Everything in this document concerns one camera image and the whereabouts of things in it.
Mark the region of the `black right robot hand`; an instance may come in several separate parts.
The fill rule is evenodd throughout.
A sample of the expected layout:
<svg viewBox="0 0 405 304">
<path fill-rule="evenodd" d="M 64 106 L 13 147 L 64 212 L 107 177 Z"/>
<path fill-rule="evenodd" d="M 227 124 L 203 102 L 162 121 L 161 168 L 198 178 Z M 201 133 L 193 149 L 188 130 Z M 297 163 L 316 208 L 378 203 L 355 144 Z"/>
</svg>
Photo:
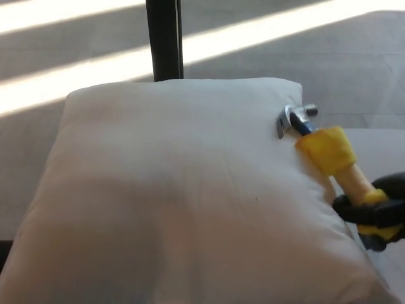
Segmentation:
<svg viewBox="0 0 405 304">
<path fill-rule="evenodd" d="M 345 195 L 333 201 L 332 208 L 344 221 L 375 228 L 375 232 L 358 232 L 367 250 L 380 252 L 390 243 L 404 239 L 404 172 L 385 175 L 372 182 L 387 199 L 370 205 L 355 206 Z"/>
</svg>

